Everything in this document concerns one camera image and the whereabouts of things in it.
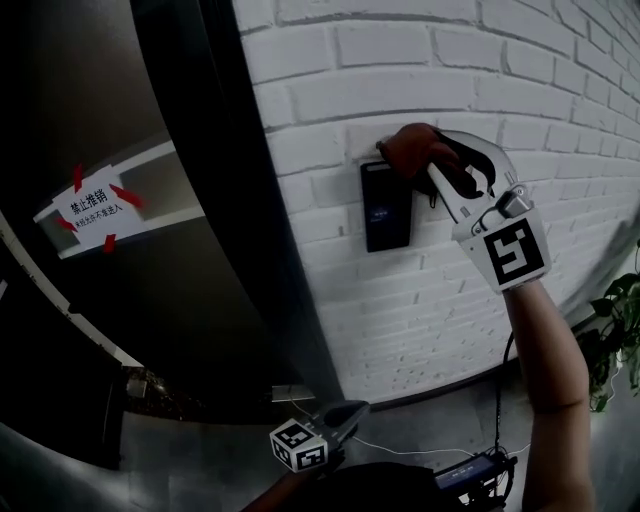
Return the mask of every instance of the black access control panel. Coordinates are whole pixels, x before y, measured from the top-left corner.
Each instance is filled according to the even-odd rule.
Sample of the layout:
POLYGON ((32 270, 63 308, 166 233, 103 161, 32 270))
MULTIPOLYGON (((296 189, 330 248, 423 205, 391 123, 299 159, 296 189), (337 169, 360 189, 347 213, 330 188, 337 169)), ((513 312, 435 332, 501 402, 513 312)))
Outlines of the black access control panel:
POLYGON ((409 245, 411 186, 386 162, 360 166, 367 252, 409 245))

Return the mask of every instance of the dark floor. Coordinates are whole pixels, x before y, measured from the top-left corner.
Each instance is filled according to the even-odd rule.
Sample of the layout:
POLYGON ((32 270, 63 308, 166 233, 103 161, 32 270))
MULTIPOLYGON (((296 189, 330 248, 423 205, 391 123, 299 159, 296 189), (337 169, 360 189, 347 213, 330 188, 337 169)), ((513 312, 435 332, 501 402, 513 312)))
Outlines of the dark floor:
MULTIPOLYGON (((598 510, 638 510, 640 397, 626 374, 604 414, 592 417, 593 480, 598 510)), ((502 441, 509 451, 529 442, 531 411, 520 379, 511 379, 503 402, 502 441)), ((399 451, 488 448, 494 435, 491 382, 419 404, 377 412, 358 436, 399 451)), ((60 456, 0 425, 0 494, 13 510, 237 511, 284 473, 271 454, 272 427, 180 423, 126 414, 121 471, 111 472, 60 456)), ((520 510, 528 450, 519 454, 508 511, 520 510)), ((444 453, 399 457, 350 441, 347 464, 399 461, 439 469, 464 459, 444 453)))

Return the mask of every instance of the red tape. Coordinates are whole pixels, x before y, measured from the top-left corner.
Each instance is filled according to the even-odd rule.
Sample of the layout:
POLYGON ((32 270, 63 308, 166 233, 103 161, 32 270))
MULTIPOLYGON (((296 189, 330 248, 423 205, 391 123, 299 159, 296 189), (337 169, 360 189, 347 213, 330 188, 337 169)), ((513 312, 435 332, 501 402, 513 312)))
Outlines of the red tape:
POLYGON ((104 252, 106 254, 112 253, 116 247, 116 235, 107 235, 104 240, 104 252))
POLYGON ((120 187, 116 187, 115 185, 109 185, 109 186, 111 187, 111 190, 113 190, 120 199, 122 199, 123 201, 126 201, 127 203, 132 204, 136 208, 142 208, 142 199, 140 199, 133 192, 129 192, 128 190, 124 190, 123 188, 120 188, 120 187))
POLYGON ((78 164, 73 168, 73 188, 76 194, 82 188, 82 164, 78 164))
POLYGON ((64 229, 75 231, 76 233, 78 232, 76 227, 71 222, 64 220, 62 217, 58 217, 56 220, 58 221, 58 224, 60 224, 64 229))

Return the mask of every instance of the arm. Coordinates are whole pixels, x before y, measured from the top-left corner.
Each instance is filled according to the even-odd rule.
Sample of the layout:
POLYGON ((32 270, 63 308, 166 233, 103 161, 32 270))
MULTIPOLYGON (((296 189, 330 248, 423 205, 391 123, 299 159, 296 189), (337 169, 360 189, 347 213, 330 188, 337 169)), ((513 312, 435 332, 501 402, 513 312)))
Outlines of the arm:
POLYGON ((584 357, 539 281, 504 297, 534 410, 523 510, 593 511, 584 357))
POLYGON ((309 482, 318 478, 320 469, 311 469, 303 473, 287 473, 267 492, 247 505, 242 512, 273 512, 279 510, 285 502, 309 482))

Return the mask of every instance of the green plant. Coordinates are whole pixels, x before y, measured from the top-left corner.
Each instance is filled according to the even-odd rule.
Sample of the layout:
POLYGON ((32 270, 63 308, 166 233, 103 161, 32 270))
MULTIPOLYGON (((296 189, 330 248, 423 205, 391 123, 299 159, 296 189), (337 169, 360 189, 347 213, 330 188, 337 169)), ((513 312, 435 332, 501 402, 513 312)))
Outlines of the green plant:
POLYGON ((616 360, 626 364, 631 389, 640 391, 640 274, 636 244, 635 274, 619 277, 604 292, 604 297, 591 302, 596 315, 608 319, 602 329, 592 329, 578 336, 578 343, 589 368, 591 408, 602 412, 609 400, 604 389, 616 360))

